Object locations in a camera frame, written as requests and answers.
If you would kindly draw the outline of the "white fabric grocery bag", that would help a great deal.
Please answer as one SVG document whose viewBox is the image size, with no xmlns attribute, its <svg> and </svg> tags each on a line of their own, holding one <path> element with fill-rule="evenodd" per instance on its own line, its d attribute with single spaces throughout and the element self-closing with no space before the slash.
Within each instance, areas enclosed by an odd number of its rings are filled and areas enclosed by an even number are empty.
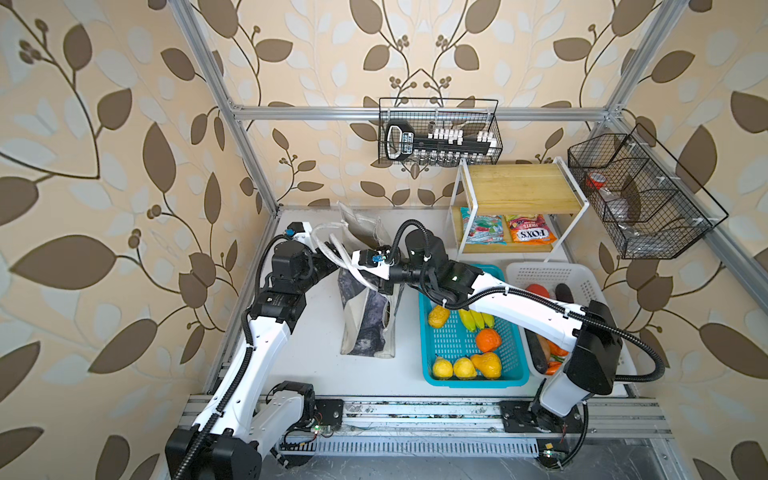
<svg viewBox="0 0 768 480">
<path fill-rule="evenodd" d="M 395 357 L 395 314 L 402 291 L 391 294 L 372 289 L 376 277 L 352 268 L 352 253 L 391 243 L 378 217 L 337 204 L 341 219 L 313 228 L 310 238 L 320 252 L 339 268 L 337 286 L 341 298 L 344 334 L 343 355 L 392 359 Z"/>
</svg>

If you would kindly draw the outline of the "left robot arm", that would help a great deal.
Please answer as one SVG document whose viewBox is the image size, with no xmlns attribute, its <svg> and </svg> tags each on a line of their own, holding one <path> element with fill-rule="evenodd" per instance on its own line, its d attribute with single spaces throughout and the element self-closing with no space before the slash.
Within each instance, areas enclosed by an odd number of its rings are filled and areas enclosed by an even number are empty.
<svg viewBox="0 0 768 480">
<path fill-rule="evenodd" d="M 290 429 L 315 418 L 314 388 L 279 384 L 258 407 L 270 370 L 306 307 L 307 292 L 337 268 L 320 251 L 307 222 L 293 222 L 262 255 L 272 263 L 258 280 L 240 319 L 243 336 L 224 379 L 189 428 L 176 428 L 165 446 L 174 479 L 257 479 L 263 459 Z"/>
</svg>

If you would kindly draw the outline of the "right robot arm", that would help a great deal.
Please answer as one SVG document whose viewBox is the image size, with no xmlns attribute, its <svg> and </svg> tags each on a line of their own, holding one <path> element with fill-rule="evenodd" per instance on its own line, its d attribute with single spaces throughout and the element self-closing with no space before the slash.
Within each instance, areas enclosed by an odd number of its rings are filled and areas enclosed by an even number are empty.
<svg viewBox="0 0 768 480">
<path fill-rule="evenodd" d="M 579 405 L 608 395 L 615 382 L 648 383 L 660 379 L 664 360 L 637 336 L 616 327 L 608 307 L 547 299 L 514 287 L 482 269 L 449 258 L 443 241 L 416 220 L 395 235 L 404 241 L 348 253 L 342 265 L 379 293 L 407 284 L 448 310 L 490 314 L 538 334 L 566 351 L 565 364 L 543 381 L 523 422 L 540 431 L 557 431 Z"/>
</svg>

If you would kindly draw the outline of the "teal candy bag lower shelf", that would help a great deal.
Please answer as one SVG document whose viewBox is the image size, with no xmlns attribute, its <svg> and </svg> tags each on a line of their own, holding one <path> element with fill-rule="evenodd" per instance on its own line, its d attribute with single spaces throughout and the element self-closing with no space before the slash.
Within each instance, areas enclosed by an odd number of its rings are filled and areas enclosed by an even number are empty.
<svg viewBox="0 0 768 480">
<path fill-rule="evenodd" d="M 504 219 L 499 215 L 476 215 L 469 233 L 467 244 L 492 245 L 505 244 Z"/>
</svg>

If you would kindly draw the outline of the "red Fox's candy bag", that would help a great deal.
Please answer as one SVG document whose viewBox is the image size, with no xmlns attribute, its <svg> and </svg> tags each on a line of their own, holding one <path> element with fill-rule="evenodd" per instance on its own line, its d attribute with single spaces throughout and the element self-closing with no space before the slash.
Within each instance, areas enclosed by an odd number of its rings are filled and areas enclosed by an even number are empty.
<svg viewBox="0 0 768 480">
<path fill-rule="evenodd" d="M 545 218 L 541 214 L 535 215 L 507 215 L 505 222 L 514 243 L 526 245 L 551 245 L 556 240 L 556 235 L 549 228 Z"/>
</svg>

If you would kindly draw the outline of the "yellow mango fruit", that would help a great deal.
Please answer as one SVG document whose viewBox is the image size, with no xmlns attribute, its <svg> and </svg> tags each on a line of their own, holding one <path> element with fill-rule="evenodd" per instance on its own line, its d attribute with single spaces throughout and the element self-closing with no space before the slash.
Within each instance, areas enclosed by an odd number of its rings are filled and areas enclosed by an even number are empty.
<svg viewBox="0 0 768 480">
<path fill-rule="evenodd" d="M 441 305 L 436 305 L 428 314 L 428 325 L 434 329 L 441 329 L 450 318 L 450 311 Z"/>
</svg>

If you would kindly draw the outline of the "teal plastic basket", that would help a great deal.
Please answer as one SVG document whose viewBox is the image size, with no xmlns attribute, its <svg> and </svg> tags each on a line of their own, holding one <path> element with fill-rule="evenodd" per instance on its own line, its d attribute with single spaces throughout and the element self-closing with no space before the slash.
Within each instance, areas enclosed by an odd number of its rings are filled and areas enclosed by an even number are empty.
<svg viewBox="0 0 768 480">
<path fill-rule="evenodd" d="M 425 380 L 432 386 L 454 389 L 505 389 L 521 387 L 529 380 L 523 341 L 517 325 L 495 318 L 493 329 L 500 334 L 501 346 L 495 351 L 501 361 L 499 379 L 486 379 L 481 374 L 470 380 L 438 379 L 433 375 L 433 364 L 438 358 L 455 362 L 480 354 L 475 334 L 461 322 L 456 311 L 451 311 L 446 324 L 439 329 L 428 325 L 428 315 L 436 306 L 425 295 L 419 295 L 422 370 Z"/>
</svg>

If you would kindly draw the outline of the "orange fruit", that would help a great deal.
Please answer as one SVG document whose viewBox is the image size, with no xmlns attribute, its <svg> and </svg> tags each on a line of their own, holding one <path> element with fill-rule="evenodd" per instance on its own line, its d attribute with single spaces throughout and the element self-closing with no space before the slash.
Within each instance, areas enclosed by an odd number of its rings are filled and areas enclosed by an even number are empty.
<svg viewBox="0 0 768 480">
<path fill-rule="evenodd" d="M 476 347 L 483 353 L 494 352 L 502 343 L 500 334 L 492 328 L 482 329 L 475 336 Z"/>
</svg>

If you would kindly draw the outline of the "red tomato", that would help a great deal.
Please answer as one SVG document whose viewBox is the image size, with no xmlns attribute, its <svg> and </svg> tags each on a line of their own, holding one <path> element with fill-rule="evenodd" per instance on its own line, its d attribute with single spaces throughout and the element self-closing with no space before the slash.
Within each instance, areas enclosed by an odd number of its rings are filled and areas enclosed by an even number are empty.
<svg viewBox="0 0 768 480">
<path fill-rule="evenodd" d="M 550 297 L 549 291 L 545 287 L 543 287 L 542 285 L 539 285 L 539 284 L 530 284 L 530 285 L 528 285 L 526 287 L 526 290 L 528 292 L 534 293 L 534 294 L 542 296 L 544 298 L 549 298 Z"/>
</svg>

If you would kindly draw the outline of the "yellow pear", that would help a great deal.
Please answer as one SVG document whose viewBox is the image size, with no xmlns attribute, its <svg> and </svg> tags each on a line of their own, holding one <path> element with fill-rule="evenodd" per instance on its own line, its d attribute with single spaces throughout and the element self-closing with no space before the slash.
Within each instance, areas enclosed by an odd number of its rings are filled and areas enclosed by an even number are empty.
<svg viewBox="0 0 768 480">
<path fill-rule="evenodd" d="M 502 375 L 502 363 L 500 357 L 494 352 L 475 354 L 471 357 L 475 369 L 485 378 L 499 379 Z"/>
</svg>

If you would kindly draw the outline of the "black tool set in basket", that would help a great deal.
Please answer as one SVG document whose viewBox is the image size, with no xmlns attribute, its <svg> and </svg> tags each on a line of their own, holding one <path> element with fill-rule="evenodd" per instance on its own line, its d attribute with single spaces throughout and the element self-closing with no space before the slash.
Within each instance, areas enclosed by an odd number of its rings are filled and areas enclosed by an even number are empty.
<svg viewBox="0 0 768 480">
<path fill-rule="evenodd" d="M 463 130 L 428 126 L 421 133 L 405 120 L 394 120 L 386 124 L 380 146 L 388 160 L 448 164 L 493 162 L 500 153 L 501 142 L 489 131 L 465 136 Z"/>
</svg>

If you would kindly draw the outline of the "purple eggplant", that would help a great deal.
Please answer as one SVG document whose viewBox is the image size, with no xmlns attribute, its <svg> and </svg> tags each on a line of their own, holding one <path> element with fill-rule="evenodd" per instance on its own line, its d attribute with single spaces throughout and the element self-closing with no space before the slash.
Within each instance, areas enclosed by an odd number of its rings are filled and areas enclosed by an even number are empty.
<svg viewBox="0 0 768 480">
<path fill-rule="evenodd" d="M 555 297 L 560 302 L 569 304 L 573 304 L 575 302 L 570 287 L 564 283 L 560 283 L 555 287 Z"/>
</svg>

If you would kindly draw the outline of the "plastic bottle red cap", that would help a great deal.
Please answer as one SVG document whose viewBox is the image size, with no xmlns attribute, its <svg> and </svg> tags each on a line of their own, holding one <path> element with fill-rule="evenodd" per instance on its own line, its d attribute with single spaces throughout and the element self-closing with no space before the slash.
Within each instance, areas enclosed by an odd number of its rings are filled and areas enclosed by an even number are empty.
<svg viewBox="0 0 768 480">
<path fill-rule="evenodd" d="M 625 221 L 629 213 L 628 201 L 611 190 L 607 181 L 607 177 L 599 172 L 591 172 L 586 177 L 588 192 L 596 194 L 596 211 L 604 221 Z"/>
</svg>

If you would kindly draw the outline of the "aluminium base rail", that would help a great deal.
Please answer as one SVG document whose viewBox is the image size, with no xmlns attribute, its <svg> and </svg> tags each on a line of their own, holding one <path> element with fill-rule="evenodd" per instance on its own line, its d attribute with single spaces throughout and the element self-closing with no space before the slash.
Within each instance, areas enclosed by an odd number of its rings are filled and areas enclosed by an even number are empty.
<svg viewBox="0 0 768 480">
<path fill-rule="evenodd" d="M 654 443 L 672 438 L 657 402 L 600 397 L 552 431 L 524 423 L 522 400 L 495 397 L 320 396 L 308 433 L 275 451 L 288 456 L 536 458 L 567 453 L 579 438 Z"/>
</svg>

